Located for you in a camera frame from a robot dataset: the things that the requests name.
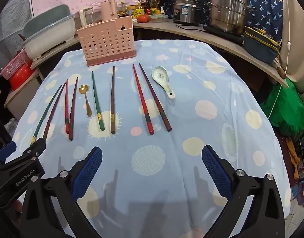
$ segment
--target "gray fabric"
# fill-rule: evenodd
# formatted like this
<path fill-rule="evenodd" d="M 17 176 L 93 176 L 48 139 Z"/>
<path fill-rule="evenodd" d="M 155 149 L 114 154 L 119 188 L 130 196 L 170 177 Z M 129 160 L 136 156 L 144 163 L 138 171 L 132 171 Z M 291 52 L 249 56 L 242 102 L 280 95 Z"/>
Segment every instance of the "gray fabric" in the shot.
<path fill-rule="evenodd" d="M 29 0 L 9 0 L 0 13 L 0 69 L 23 48 L 23 40 L 18 33 L 22 33 L 30 19 Z"/>

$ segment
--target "blue gripper pad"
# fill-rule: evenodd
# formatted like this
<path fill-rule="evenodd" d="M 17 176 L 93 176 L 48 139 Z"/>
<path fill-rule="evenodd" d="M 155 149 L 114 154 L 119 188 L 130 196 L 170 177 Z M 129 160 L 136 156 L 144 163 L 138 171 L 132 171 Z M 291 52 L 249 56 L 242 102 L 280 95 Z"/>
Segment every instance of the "blue gripper pad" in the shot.
<path fill-rule="evenodd" d="M 101 149 L 96 148 L 73 181 L 71 195 L 74 201 L 77 201 L 77 199 L 82 198 L 85 195 L 94 175 L 101 165 L 101 162 L 102 151 Z"/>
<path fill-rule="evenodd" d="M 0 150 L 0 161 L 5 161 L 15 151 L 16 144 L 14 141 L 11 141 Z"/>
<path fill-rule="evenodd" d="M 217 158 L 213 155 L 212 150 L 213 149 L 208 145 L 203 148 L 201 157 L 204 165 L 213 179 L 220 195 L 227 198 L 227 200 L 231 200 L 232 182 Z"/>

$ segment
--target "green plastic bag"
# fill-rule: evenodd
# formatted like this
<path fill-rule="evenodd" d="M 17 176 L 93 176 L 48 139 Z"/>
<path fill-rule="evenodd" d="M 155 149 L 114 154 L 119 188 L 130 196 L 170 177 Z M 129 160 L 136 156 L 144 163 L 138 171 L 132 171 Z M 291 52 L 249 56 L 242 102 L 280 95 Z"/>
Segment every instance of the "green plastic bag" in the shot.
<path fill-rule="evenodd" d="M 295 85 L 286 78 L 288 88 L 282 87 L 280 94 L 280 84 L 276 84 L 268 99 L 260 106 L 266 116 L 270 115 L 274 101 L 278 99 L 269 118 L 272 126 L 279 127 L 282 135 L 291 137 L 296 141 L 304 132 L 304 104 L 298 95 Z"/>

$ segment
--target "label sticker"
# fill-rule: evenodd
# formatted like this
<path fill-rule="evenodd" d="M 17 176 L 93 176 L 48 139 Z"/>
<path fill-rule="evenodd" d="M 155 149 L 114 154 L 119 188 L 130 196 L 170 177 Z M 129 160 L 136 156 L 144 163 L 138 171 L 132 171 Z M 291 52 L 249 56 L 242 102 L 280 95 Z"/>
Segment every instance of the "label sticker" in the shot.
<path fill-rule="evenodd" d="M 188 14 L 188 7 L 182 6 L 182 14 Z"/>

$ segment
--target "rice cooker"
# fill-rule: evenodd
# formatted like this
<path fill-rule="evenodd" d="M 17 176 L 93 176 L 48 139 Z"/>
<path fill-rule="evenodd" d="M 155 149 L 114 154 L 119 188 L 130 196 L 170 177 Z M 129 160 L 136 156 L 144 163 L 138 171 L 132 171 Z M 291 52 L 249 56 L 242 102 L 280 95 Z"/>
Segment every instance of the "rice cooker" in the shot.
<path fill-rule="evenodd" d="M 196 24 L 201 21 L 202 2 L 200 0 L 175 0 L 173 22 Z"/>

